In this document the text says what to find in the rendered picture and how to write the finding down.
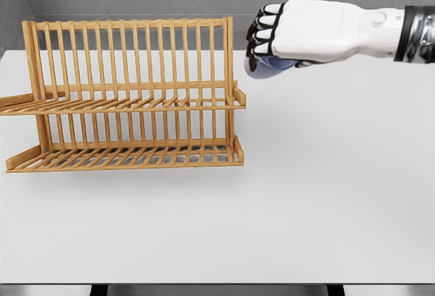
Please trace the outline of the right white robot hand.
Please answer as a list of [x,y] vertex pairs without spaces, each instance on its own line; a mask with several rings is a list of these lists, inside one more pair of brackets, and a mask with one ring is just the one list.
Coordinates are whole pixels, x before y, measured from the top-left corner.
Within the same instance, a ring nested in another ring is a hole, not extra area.
[[349,58],[358,49],[363,9],[322,0],[289,0],[263,6],[247,30],[246,57],[254,72],[260,61],[278,58],[296,67]]

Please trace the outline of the pale blue cup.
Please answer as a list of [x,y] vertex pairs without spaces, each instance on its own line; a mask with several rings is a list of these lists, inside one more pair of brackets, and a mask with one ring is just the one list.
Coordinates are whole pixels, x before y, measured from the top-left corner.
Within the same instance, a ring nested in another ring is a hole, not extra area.
[[244,59],[244,69],[247,75],[254,79],[267,79],[278,75],[282,71],[294,67],[298,61],[281,59],[278,56],[262,57],[256,62],[256,70],[251,71],[249,58]]

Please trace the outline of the wooden two-tier dish rack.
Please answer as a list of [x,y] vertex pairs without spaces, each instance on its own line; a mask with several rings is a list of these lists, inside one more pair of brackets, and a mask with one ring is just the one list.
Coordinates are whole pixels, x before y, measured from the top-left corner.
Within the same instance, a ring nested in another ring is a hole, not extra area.
[[232,18],[22,24],[31,92],[0,116],[34,116],[38,145],[9,172],[241,166]]

